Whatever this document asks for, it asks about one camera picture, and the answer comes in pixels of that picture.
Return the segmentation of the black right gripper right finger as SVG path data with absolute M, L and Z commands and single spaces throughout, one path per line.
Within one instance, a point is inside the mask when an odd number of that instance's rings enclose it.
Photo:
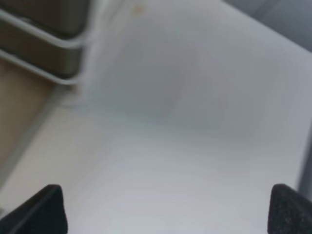
M 285 184 L 271 190 L 268 234 L 312 234 L 312 203 Z

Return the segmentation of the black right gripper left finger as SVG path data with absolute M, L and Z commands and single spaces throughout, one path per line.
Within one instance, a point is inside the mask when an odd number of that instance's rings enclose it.
M 62 187 L 49 184 L 0 220 L 2 234 L 66 234 Z

